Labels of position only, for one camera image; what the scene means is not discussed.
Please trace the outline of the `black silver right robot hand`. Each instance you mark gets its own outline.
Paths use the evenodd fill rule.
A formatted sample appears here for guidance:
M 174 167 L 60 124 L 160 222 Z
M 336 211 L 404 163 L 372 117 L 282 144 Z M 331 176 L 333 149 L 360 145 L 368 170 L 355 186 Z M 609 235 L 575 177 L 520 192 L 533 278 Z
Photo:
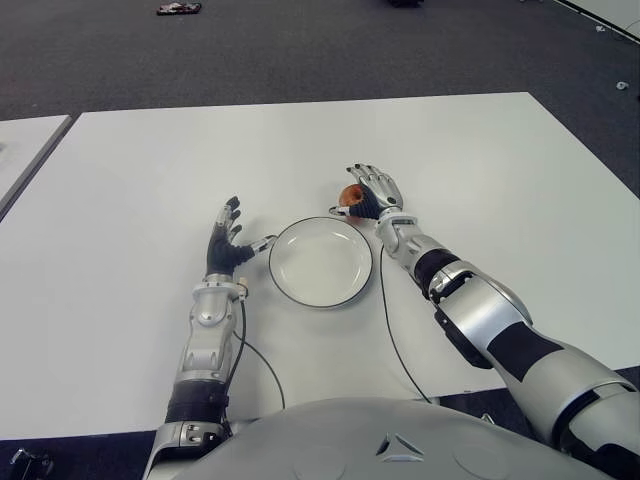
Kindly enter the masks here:
M 332 206 L 330 215 L 379 220 L 389 211 L 403 209 L 402 194 L 391 176 L 373 165 L 361 163 L 347 167 L 346 171 L 360 187 L 361 199 L 350 206 Z

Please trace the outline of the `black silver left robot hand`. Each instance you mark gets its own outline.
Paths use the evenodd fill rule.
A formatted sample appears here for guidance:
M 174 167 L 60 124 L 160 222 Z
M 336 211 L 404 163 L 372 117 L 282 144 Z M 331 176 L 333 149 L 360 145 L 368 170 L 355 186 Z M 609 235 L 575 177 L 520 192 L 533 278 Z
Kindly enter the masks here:
M 240 224 L 235 224 L 241 215 L 239 207 L 239 198 L 231 197 L 214 221 L 206 252 L 205 276 L 232 276 L 238 266 L 269 249 L 278 238 L 277 235 L 267 235 L 246 245 L 236 244 L 235 237 L 242 230 Z

